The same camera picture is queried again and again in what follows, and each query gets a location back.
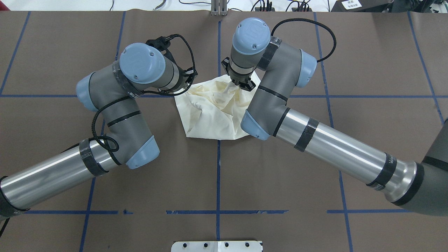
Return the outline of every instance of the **light blue cap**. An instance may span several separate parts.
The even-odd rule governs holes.
[[[267,24],[259,18],[250,17],[237,26],[232,43],[237,52],[254,55],[263,51],[270,40],[271,33]]]
[[[153,161],[160,154],[159,147],[155,142],[154,136],[148,139],[146,143],[130,158],[126,165],[135,169],[142,165],[146,165],[147,163]]]
[[[153,83],[165,71],[165,58],[154,47],[143,43],[128,45],[120,55],[120,68],[130,81]]]
[[[98,111],[98,109],[95,107],[95,105],[93,105],[89,92],[90,78],[92,77],[93,73],[82,78],[82,80],[80,80],[78,84],[76,84],[76,95],[78,96],[79,101],[84,104],[84,107],[86,107],[90,111],[96,112]]]
[[[269,138],[269,134],[255,121],[247,109],[241,121],[241,128],[258,139],[267,140]]]
[[[304,52],[302,49],[300,49],[300,52],[302,53],[302,63],[300,64],[300,75],[296,87],[306,86],[311,77],[313,77],[317,66],[316,58]]]

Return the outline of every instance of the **crumpled towel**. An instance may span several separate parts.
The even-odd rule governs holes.
[[[261,81],[255,72],[251,79],[258,87]],[[193,84],[186,93],[175,96],[185,134],[217,140],[247,136],[240,124],[255,91],[240,89],[228,75]]]

